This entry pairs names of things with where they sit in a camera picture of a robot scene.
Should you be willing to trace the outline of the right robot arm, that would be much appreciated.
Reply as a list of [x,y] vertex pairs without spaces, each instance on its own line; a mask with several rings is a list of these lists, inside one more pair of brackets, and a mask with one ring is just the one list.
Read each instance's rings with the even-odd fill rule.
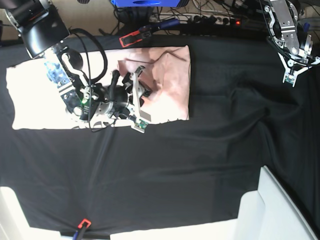
[[[0,7],[17,30],[29,56],[43,59],[48,79],[72,119],[72,129],[98,132],[108,127],[130,126],[138,132],[145,131],[151,116],[141,106],[152,90],[139,80],[144,66],[124,76],[114,70],[110,84],[103,85],[101,79],[108,70],[104,48],[86,30],[67,28],[50,0],[3,0]],[[70,35],[86,36],[97,47],[103,66],[97,77],[83,70],[90,63],[88,58],[64,45]]]

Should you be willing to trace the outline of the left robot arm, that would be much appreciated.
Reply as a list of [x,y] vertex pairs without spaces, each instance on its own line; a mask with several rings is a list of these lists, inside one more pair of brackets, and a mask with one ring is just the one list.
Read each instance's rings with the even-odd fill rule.
[[312,22],[301,18],[299,0],[260,0],[268,43],[284,67],[283,83],[296,85],[298,76],[320,65],[320,44],[310,34]]

